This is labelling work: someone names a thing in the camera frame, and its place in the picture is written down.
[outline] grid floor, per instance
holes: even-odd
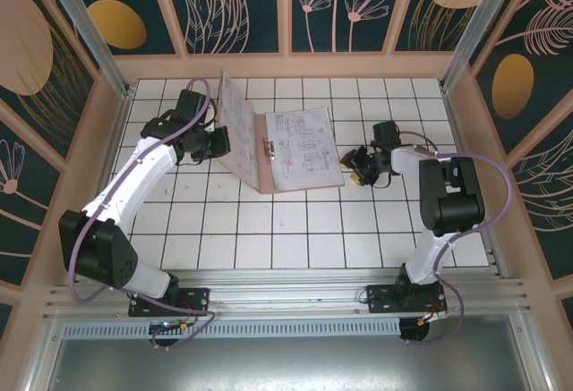
[[[187,81],[139,81],[114,173],[133,153],[143,125],[175,107]],[[234,81],[258,113],[326,106],[341,157],[369,143],[372,126],[389,119],[401,131],[424,133],[442,152],[456,151],[436,80]],[[216,95],[218,80],[209,83]],[[419,143],[408,135],[402,141]],[[349,176],[341,188],[261,195],[217,160],[200,166],[185,160],[146,199],[131,241],[143,261],[165,269],[399,267],[423,228],[416,178],[398,176],[377,190]],[[479,234],[462,239],[446,264],[487,267]]]

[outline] metal clip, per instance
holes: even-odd
[[[272,140],[268,140],[264,138],[262,140],[262,146],[265,148],[265,157],[267,158],[267,164],[270,164],[270,160],[275,159],[275,145],[272,143]]]

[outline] mounting plate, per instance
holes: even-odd
[[[179,288],[179,306],[186,308],[189,304],[194,310],[207,310],[209,308],[209,288]],[[155,317],[187,317],[185,313],[173,312],[159,308],[155,304],[146,302],[139,297],[134,299],[135,304],[130,302],[127,315],[133,318],[155,318]]]
[[[402,300],[397,296],[395,285],[368,285],[366,296],[370,313],[423,314],[436,309],[448,310],[444,289],[438,283],[413,285],[411,292]]]

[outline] enclosure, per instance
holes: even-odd
[[[570,389],[571,8],[0,0],[0,387]],[[191,78],[205,78],[220,104],[222,72],[258,114],[325,107],[339,157],[393,120],[405,144],[418,132],[441,153],[507,170],[507,214],[446,260],[465,302],[458,335],[406,346],[396,337],[403,316],[371,314],[361,300],[367,285],[392,284],[419,247],[420,185],[406,174],[378,189],[345,169],[340,187],[261,194],[216,158],[186,157],[126,235],[140,261],[210,289],[210,331],[181,355],[155,353],[154,320],[129,318],[124,293],[73,301],[60,217],[117,176],[145,123],[173,109]],[[506,184],[475,166],[489,221]],[[77,286],[87,295],[99,283],[78,276]],[[432,336],[459,320],[459,300],[445,294],[449,318]]]

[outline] paper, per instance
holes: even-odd
[[[343,185],[326,107],[266,114],[275,186],[281,191]]]
[[[258,190],[259,175],[254,147],[254,110],[242,95],[228,75],[223,73],[218,107],[218,125],[227,126],[231,152],[219,160],[239,179]]]

